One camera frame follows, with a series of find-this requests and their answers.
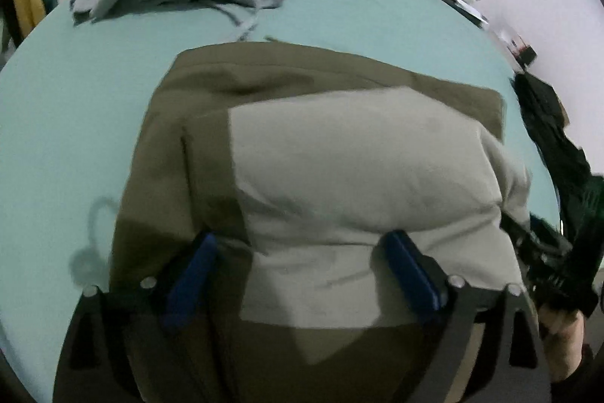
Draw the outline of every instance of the bed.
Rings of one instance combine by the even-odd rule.
[[[195,6],[74,26],[63,3],[0,73],[0,344],[37,401],[52,399],[82,287],[107,287],[113,224],[153,89],[179,52],[229,41],[234,31],[224,13]],[[498,91],[505,145],[532,172],[530,211],[558,223],[512,69],[440,0],[286,0],[260,13],[250,40],[364,55]]]

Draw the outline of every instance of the black sleeve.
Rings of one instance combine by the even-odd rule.
[[[604,381],[604,366],[595,367],[593,353],[584,345],[577,370],[564,381],[552,384],[552,403],[602,403],[604,393],[598,381]]]

